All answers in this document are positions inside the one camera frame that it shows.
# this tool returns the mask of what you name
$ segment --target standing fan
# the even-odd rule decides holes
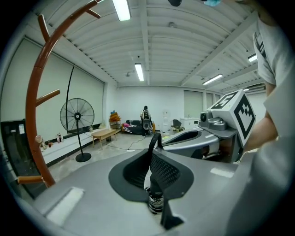
[[[76,156],[76,161],[88,161],[91,158],[91,154],[82,151],[79,132],[84,127],[89,127],[93,124],[94,111],[92,106],[81,98],[70,99],[61,108],[60,121],[67,132],[78,135],[81,153]]]

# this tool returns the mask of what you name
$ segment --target person's arm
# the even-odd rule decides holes
[[[265,82],[266,95],[268,96],[275,89],[275,85]],[[261,147],[264,143],[272,141],[277,137],[277,129],[268,114],[259,121],[253,128],[253,131],[245,145],[244,151],[250,151]]]

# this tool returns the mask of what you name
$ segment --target wooden table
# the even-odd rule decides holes
[[[108,138],[108,137],[111,137],[112,135],[115,135],[116,140],[117,140],[116,130],[101,130],[101,131],[92,133],[91,136],[92,136],[92,145],[93,145],[93,147],[94,147],[94,139],[95,138],[99,139],[100,145],[101,145],[101,149],[102,149],[102,143],[101,143],[101,141],[104,140],[104,139],[106,139],[106,138]]]

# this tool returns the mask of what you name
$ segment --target red curved pole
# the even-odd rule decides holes
[[[54,31],[54,33],[49,38],[47,38],[47,41],[35,62],[31,77],[29,79],[26,98],[26,134],[36,166],[39,169],[44,181],[49,187],[55,184],[55,181],[51,176],[49,169],[47,168],[46,163],[43,159],[41,150],[39,148],[40,145],[36,143],[35,140],[35,138],[37,137],[36,102],[39,83],[49,55],[59,38],[69,28],[69,26],[75,20],[77,20],[77,18],[79,18],[83,13],[87,12],[91,7],[97,5],[100,1],[101,0],[93,0],[75,11]]]

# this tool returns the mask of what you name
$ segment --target chair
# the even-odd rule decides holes
[[[176,130],[178,130],[178,132],[184,131],[184,127],[181,127],[181,122],[179,120],[174,119],[171,122],[173,122],[171,127],[174,129],[174,134],[176,133]]]

